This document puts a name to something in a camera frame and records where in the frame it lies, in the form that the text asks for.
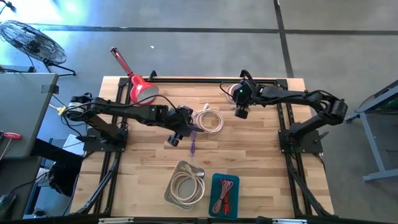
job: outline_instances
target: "blue container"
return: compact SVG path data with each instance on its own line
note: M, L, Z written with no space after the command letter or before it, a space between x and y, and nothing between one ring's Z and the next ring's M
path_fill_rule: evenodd
M229 190L229 213L224 214L224 201L221 204L220 211L215 214L213 213L213 206L220 198L221 195L221 181L227 179L234 182L231 190ZM238 198L239 198L239 177L235 175L226 174L213 174L213 180L211 181L211 194L210 194L210 205L209 205L209 215L211 217L226 218L230 220L235 220L238 217Z

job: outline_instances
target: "concrete floor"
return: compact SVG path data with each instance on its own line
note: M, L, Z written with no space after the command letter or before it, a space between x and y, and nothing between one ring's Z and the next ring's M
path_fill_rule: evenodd
M271 0L70 0L13 1L18 14L5 10L0 20L114 27L212 27L277 29ZM280 0L286 29L397 30L395 0ZM286 77L279 34L176 32L45 31L66 51L66 67L77 77L62 77L59 98L98 93L105 75L124 75L109 53L118 47L135 73L175 76ZM369 95L397 79L398 36L287 35L295 77L308 89L330 91L354 111ZM0 64L30 65L28 58L0 42ZM45 71L35 60L38 71ZM50 108L39 137L66 138L70 130ZM335 213L341 217L396 222L398 178L365 184L375 172L360 121L324 127L326 176Z

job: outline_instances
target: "gray desk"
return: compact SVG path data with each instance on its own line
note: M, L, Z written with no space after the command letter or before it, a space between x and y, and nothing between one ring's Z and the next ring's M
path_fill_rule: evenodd
M14 187L35 180L42 158L29 157L34 148L44 114L52 94L42 87L55 85L54 73L4 73L0 75L0 130L22 135L14 141L0 161L0 195ZM2 139L0 153L8 139ZM34 183L18 188L12 219L21 219Z
M55 85L55 73L4 73L0 75L0 130L18 133L22 140L13 141L4 158L30 156L52 94L42 87ZM2 140L0 153L8 139Z

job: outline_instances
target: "wooden tabletop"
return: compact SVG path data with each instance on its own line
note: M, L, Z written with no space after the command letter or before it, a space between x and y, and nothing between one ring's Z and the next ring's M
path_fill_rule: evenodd
M115 100L119 78L104 77L99 96ZM288 78L287 81L289 90L305 89L301 78ZM128 119L129 137L126 150L122 153L112 216L208 217L211 177L214 173L239 176L239 218L294 216L285 157L279 149L277 130L280 126L276 106L252 106L248 118L240 119L234 116L234 110L230 108L218 84L156 85L160 88L160 94L168 97L176 106L186 105L196 111L209 103L211 107L218 108L225 119L224 127L218 134L198 134L196 153L192 159L190 138L184 138L178 147L172 147L166 143L171 131ZM154 104L167 105L167 102L157 98ZM298 122L312 116L307 106L292 105L292 108ZM101 117L111 122L110 116ZM205 118L205 124L216 126L216 118ZM81 208L97 187L103 157L103 152L95 152L83 162L71 212ZM323 207L333 213L321 162L311 154L303 154L302 157L309 189ZM189 212L163 199L173 169L180 160L192 162L206 170L205 196ZM108 189L104 192L103 207ZM301 191L298 191L298 195L300 208L304 211Z

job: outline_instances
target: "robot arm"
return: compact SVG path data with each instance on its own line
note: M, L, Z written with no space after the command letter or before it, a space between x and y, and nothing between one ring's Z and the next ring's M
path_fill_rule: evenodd
M203 131L192 126L193 110L184 106L172 108L166 105L124 105L102 98L91 98L89 94L74 96L65 111L66 117L72 121L84 121L101 135L101 142L118 144L126 140L123 130L115 124L101 119L99 114L109 114L135 119L147 126L159 126L174 131L167 140L177 146L183 137L189 137L192 130Z
M253 80L242 80L233 92L233 100L237 110L235 116L246 119L245 110L251 105L274 105L277 103L291 103L311 106L317 115L304 123L294 123L289 129L289 137L301 139L307 133L326 124L336 125L344 121L347 104L344 99L323 91L288 91L268 85L258 85Z

